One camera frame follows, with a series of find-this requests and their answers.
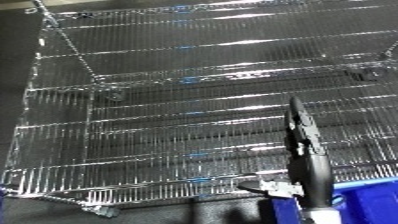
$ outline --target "gray surface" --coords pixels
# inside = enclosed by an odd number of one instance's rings
[[[123,8],[127,1],[70,5],[55,11]],[[151,5],[162,1],[151,1]],[[26,16],[21,10],[0,12],[0,167],[8,152],[13,128],[22,112],[21,99],[37,43],[40,16]],[[124,210],[113,220],[83,213],[80,208],[41,201],[6,199],[4,223],[260,223],[258,199]]]

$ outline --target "chrome wire shelf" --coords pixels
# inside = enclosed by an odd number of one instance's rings
[[[397,58],[380,54],[398,40],[397,8],[236,1],[53,14],[3,183],[83,206],[235,197],[242,180],[285,175],[291,96],[315,117],[337,182],[395,176]]]

